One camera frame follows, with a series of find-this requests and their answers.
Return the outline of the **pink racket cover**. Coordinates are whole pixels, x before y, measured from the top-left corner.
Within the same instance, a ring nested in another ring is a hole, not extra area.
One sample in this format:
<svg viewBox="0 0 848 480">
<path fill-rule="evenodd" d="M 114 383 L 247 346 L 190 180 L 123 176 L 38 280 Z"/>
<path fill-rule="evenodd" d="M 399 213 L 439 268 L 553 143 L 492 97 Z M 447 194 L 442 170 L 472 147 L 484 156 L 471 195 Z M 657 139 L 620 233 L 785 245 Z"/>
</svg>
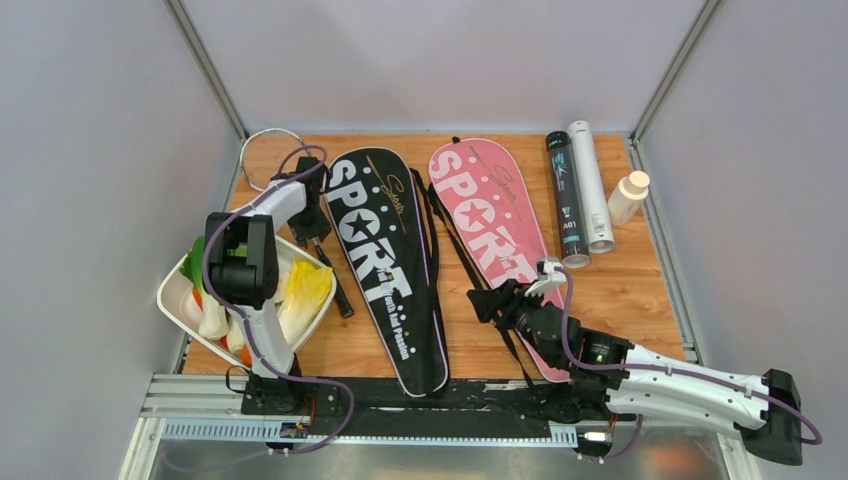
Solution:
<svg viewBox="0 0 848 480">
<path fill-rule="evenodd" d="M 427 170 L 431 198 L 451 231 L 472 290 L 492 290 L 506 281 L 530 285 L 537 261 L 550 254 L 524 177 L 507 149 L 489 139 L 455 138 L 432 154 Z M 563 308 L 567 284 L 544 299 Z M 534 345 L 515 332 L 511 338 L 510 346 L 523 347 L 544 380 L 571 382 L 562 342 Z"/>
</svg>

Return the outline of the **black racket cover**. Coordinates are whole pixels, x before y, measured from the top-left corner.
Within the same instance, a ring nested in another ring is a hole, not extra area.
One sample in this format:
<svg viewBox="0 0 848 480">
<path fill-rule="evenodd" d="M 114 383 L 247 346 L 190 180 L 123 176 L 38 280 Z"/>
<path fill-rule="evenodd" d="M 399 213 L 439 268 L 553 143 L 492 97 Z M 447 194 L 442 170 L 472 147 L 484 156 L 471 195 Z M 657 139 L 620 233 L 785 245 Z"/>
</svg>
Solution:
<svg viewBox="0 0 848 480">
<path fill-rule="evenodd" d="M 438 235 L 420 173 L 389 148 L 354 149 L 332 162 L 324 198 L 401 390 L 438 395 L 450 364 Z"/>
</svg>

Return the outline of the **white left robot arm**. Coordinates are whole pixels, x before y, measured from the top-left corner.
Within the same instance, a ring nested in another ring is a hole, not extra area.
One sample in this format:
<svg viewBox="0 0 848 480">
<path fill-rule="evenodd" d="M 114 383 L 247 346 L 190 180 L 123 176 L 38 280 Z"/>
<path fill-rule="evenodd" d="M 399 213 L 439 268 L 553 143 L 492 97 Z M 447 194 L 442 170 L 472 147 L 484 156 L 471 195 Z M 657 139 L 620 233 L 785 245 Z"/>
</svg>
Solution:
<svg viewBox="0 0 848 480">
<path fill-rule="evenodd" d="M 276 232 L 316 205 L 324 171 L 315 158 L 303 171 L 277 174 L 238 210 L 213 212 L 206 220 L 203 284 L 243 331 L 252 357 L 244 395 L 287 415 L 304 405 L 309 381 L 300 376 L 272 301 L 280 277 Z"/>
</svg>

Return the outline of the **black shuttlecock tube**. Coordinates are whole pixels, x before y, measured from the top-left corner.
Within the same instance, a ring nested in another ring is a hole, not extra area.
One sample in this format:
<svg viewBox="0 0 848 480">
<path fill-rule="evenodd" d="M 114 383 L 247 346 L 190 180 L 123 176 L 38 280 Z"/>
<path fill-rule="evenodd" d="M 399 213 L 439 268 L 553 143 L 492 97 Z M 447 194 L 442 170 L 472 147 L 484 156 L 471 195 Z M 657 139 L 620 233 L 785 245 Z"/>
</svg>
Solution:
<svg viewBox="0 0 848 480">
<path fill-rule="evenodd" d="M 569 269 L 583 268 L 590 257 L 571 140 L 565 131 L 553 131 L 546 136 L 545 145 L 552 166 L 562 264 Z"/>
</svg>

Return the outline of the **white shuttlecock tube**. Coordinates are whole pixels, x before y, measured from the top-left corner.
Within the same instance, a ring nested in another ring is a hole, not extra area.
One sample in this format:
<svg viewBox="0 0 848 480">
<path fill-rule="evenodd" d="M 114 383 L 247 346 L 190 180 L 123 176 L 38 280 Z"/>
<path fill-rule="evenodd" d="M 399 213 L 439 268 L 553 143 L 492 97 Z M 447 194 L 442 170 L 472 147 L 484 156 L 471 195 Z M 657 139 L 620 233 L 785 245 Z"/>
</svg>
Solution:
<svg viewBox="0 0 848 480">
<path fill-rule="evenodd" d="M 567 127 L 566 133 L 571 140 L 588 250 L 596 254 L 610 252 L 616 242 L 589 123 L 577 120 Z"/>
</svg>

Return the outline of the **white silver racket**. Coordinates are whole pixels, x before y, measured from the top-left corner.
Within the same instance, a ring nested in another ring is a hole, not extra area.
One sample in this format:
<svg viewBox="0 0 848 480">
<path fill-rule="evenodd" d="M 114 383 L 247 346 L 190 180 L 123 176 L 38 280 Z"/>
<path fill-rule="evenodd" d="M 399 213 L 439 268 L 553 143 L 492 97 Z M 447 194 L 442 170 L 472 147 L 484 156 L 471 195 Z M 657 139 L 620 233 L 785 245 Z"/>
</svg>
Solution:
<svg viewBox="0 0 848 480">
<path fill-rule="evenodd" d="M 300 136 L 284 128 L 268 128 L 249 136 L 239 153 L 241 172 L 247 184 L 262 191 L 278 176 L 288 177 L 317 167 L 318 170 L 304 181 L 306 202 L 319 197 L 324 189 L 327 168 L 320 163 L 326 152 L 317 145 L 308 145 Z M 332 262 L 322 248 L 322 243 L 309 243 L 316 257 L 326 266 Z"/>
</svg>

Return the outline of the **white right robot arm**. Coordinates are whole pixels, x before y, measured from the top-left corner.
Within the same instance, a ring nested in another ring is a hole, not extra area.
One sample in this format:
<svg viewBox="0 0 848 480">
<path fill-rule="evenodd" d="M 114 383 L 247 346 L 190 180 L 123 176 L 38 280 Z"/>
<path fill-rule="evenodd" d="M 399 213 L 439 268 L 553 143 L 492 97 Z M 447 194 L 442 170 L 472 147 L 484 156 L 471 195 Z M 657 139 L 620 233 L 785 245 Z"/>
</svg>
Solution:
<svg viewBox="0 0 848 480">
<path fill-rule="evenodd" d="M 520 336 L 543 365 L 568 375 L 561 397 L 574 417 L 661 417 L 739 440 L 777 464 L 803 462 L 805 417 L 793 376 L 769 369 L 731 373 L 678 361 L 630 340 L 584 327 L 534 284 L 509 280 L 467 296 L 478 320 L 511 342 Z"/>
</svg>

